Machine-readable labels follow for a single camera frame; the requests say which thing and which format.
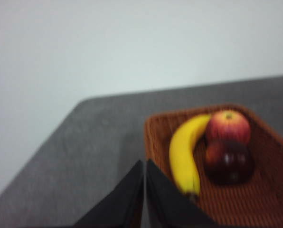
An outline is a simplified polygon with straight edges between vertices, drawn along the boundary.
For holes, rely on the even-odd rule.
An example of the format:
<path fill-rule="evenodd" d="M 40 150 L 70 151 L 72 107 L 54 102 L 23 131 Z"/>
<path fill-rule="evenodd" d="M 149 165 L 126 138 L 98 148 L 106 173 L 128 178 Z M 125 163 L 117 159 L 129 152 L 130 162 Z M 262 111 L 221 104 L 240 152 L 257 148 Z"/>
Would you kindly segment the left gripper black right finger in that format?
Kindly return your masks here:
<path fill-rule="evenodd" d="M 153 160 L 146 163 L 146 193 L 152 228 L 217 228 L 198 206 L 183 196 Z"/>

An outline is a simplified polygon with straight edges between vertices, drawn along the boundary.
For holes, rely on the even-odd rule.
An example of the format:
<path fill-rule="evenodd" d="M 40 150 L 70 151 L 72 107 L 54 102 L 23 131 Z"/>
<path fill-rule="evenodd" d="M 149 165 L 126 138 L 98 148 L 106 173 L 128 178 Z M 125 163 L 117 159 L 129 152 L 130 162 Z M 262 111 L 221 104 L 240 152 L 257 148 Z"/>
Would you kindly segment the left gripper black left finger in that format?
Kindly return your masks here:
<path fill-rule="evenodd" d="M 116 187 L 75 224 L 75 228 L 139 228 L 144 198 L 142 161 L 137 161 Z"/>

